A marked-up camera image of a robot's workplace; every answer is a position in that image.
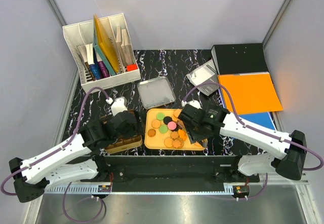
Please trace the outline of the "brown compartment cookie box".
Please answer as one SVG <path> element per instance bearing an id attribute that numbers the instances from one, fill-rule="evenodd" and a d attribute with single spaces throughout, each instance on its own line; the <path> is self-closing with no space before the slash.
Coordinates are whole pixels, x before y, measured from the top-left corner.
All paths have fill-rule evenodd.
<path id="1" fill-rule="evenodd" d="M 139 112 L 133 109 L 130 109 L 129 112 L 132 113 L 136 119 L 136 124 L 132 128 L 133 135 L 131 137 L 125 137 L 122 135 L 118 138 L 116 143 L 100 149 L 101 156 L 117 154 L 142 145 L 143 123 L 141 121 Z"/>

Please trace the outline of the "yellow cookie tray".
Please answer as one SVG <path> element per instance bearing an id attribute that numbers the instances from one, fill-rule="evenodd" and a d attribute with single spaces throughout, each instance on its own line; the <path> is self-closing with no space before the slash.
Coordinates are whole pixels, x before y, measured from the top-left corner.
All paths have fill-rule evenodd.
<path id="1" fill-rule="evenodd" d="M 177 124 L 175 130 L 168 129 L 163 120 L 157 120 L 157 113 L 164 113 Z M 182 121 L 178 119 L 181 109 L 152 108 L 147 112 L 144 144 L 151 150 L 202 151 L 198 142 L 191 144 Z"/>

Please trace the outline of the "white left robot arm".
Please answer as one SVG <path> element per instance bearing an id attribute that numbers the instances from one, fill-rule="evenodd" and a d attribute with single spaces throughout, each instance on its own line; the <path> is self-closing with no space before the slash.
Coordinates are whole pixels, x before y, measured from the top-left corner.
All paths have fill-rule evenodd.
<path id="1" fill-rule="evenodd" d="M 128 110 L 89 121 L 71 136 L 46 152 L 23 160 L 9 161 L 14 180 L 15 196 L 26 203 L 40 197 L 45 191 L 73 181 L 105 181 L 109 167 L 101 150 L 142 134 L 137 111 Z"/>

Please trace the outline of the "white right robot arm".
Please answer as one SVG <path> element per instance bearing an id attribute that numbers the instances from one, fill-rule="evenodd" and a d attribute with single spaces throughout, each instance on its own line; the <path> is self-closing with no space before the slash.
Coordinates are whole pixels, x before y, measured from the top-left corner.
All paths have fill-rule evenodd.
<path id="1" fill-rule="evenodd" d="M 182 121 L 193 141 L 215 135 L 239 139 L 266 151 L 264 155 L 240 156 L 230 168 L 234 181 L 260 173 L 277 173 L 290 180 L 300 180 L 306 158 L 306 137 L 299 130 L 291 134 L 272 130 L 242 120 L 229 110 L 215 106 L 209 110 L 186 104 L 178 119 Z"/>

